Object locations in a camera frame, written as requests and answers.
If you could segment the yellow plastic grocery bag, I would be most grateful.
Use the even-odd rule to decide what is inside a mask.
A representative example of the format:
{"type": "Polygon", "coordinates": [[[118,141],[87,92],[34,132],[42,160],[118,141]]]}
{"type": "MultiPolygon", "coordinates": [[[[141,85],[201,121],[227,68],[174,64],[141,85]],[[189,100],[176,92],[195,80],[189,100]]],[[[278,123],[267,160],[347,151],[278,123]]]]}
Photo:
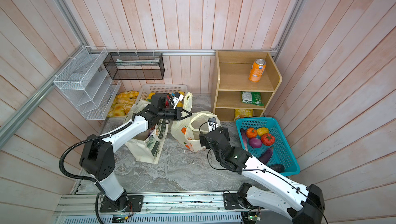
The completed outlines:
{"type": "Polygon", "coordinates": [[[209,111],[193,113],[191,111],[192,101],[193,94],[187,93],[187,95],[184,97],[183,109],[190,111],[192,115],[189,118],[180,121],[174,121],[171,126],[171,135],[183,147],[188,148],[192,152],[198,152],[205,148],[201,146],[199,135],[201,131],[204,134],[209,132],[208,119],[215,117],[218,127],[220,126],[220,120],[218,119],[217,115],[209,111]]]}

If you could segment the cream canvas tote bag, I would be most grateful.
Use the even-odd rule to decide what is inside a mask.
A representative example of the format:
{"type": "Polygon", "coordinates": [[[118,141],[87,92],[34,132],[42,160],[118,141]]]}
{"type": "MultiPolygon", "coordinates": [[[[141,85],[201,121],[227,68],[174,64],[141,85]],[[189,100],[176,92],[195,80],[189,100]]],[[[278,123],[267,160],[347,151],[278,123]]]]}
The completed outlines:
{"type": "Polygon", "coordinates": [[[126,143],[137,162],[158,164],[168,134],[169,124],[149,128],[126,143]]]}

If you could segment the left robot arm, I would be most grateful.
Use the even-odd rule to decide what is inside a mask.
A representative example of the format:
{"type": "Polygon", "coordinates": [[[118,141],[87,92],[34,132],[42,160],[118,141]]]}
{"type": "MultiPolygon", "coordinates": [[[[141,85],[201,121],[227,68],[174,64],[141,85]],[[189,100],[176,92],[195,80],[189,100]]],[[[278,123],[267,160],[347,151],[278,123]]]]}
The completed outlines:
{"type": "Polygon", "coordinates": [[[129,121],[123,125],[100,136],[92,135],[86,140],[69,147],[59,159],[61,173],[72,179],[93,182],[101,193],[112,202],[126,200],[126,190],[113,172],[115,168],[114,153],[126,142],[151,129],[161,121],[183,120],[190,117],[191,113],[189,111],[177,106],[183,98],[184,96],[178,92],[174,95],[168,93],[154,94],[151,102],[140,112],[133,113],[129,121]],[[64,166],[67,155],[82,145],[84,148],[79,163],[89,174],[88,176],[72,174],[64,166]]]}

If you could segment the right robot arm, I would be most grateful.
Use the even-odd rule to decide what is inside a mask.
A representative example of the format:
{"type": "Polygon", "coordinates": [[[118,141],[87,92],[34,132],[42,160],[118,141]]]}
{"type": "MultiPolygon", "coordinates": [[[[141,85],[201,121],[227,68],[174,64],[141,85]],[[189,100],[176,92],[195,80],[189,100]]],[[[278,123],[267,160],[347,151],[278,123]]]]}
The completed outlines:
{"type": "Polygon", "coordinates": [[[261,190],[244,183],[238,190],[242,202],[280,214],[294,224],[320,224],[326,221],[322,189],[306,186],[281,175],[240,147],[230,145],[226,128],[200,133],[200,143],[213,151],[222,170],[229,170],[261,184],[261,190]]]}

